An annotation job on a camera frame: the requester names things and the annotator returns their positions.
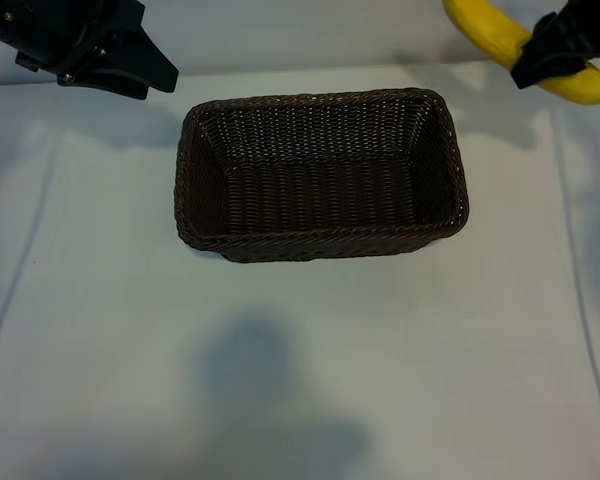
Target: brown wicker basket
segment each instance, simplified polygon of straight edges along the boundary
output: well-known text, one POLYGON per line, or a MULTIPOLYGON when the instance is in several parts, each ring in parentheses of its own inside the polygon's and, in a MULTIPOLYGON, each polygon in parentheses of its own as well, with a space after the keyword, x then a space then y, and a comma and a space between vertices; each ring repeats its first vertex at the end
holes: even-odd
POLYGON ((175 208, 182 240, 242 263, 409 252, 469 214, 451 116, 415 88, 199 105, 175 208))

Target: banana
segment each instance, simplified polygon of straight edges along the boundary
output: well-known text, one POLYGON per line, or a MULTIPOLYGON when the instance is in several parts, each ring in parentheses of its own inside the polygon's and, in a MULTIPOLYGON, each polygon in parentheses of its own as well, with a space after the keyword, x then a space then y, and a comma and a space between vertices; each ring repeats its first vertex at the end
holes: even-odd
MULTIPOLYGON (((532 33, 514 22, 488 0, 443 0, 455 26, 480 50, 511 70, 521 47, 532 33)), ((587 68, 569 77, 548 78, 538 86, 580 105, 600 104, 600 69, 587 62, 587 68)))

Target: white backdrop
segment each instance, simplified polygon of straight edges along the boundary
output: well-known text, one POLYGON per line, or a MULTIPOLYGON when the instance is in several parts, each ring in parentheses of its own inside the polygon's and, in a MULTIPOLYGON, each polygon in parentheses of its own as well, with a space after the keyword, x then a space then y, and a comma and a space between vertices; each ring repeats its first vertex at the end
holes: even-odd
MULTIPOLYGON (((566 0, 494 0, 526 25, 566 0)), ((480 58, 440 0, 144 0, 145 29, 183 73, 480 58)), ((0 83, 51 80, 0 44, 0 83)))

